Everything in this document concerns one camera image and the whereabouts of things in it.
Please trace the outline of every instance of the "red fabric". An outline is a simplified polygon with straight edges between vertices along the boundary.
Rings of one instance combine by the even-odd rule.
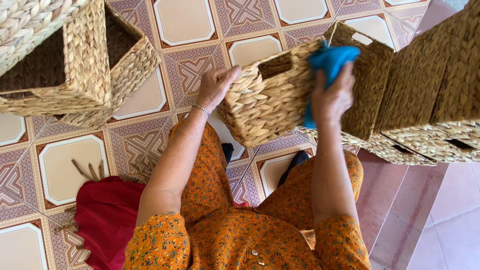
[[[125,247],[133,236],[144,184],[111,176],[88,181],[78,191],[75,221],[84,247],[92,251],[86,263],[95,270],[121,270]]]

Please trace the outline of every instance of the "blue cloth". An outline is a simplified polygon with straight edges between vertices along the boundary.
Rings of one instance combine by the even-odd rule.
[[[325,90],[335,81],[340,69],[347,62],[355,61],[360,55],[360,50],[354,46],[329,47],[326,40],[322,41],[322,47],[308,57],[310,68],[313,72],[321,69],[324,71],[326,83]],[[303,126],[316,128],[312,117],[312,102],[309,100],[305,108]]]

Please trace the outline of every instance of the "orange floral pants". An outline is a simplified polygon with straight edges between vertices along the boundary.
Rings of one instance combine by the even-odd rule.
[[[171,129],[169,140],[182,123],[183,120]],[[345,151],[345,161],[356,201],[363,179],[363,168],[357,156],[351,152]],[[285,183],[254,209],[294,225],[310,242],[315,239],[309,235],[314,229],[310,191],[313,163],[314,157],[295,166]],[[192,173],[181,196],[180,214],[185,219],[187,229],[216,210],[234,206],[226,168],[220,139],[207,123]]]

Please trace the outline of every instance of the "orange floral shirt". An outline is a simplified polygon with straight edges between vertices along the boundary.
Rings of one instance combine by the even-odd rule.
[[[371,269],[357,222],[320,222],[311,250],[293,225],[251,207],[217,210],[188,231],[178,213],[150,217],[125,249],[125,270]]]

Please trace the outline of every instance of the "black shoe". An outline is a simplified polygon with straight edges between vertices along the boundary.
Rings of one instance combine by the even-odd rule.
[[[227,160],[227,164],[230,163],[233,154],[233,144],[222,144],[223,154],[225,155],[225,159]]]
[[[298,151],[297,154],[292,158],[292,161],[290,161],[290,164],[288,165],[287,171],[283,173],[282,177],[280,177],[280,181],[278,181],[278,186],[281,186],[285,183],[285,180],[287,179],[288,173],[290,172],[293,167],[301,164],[302,162],[306,161],[310,157],[305,151]]]

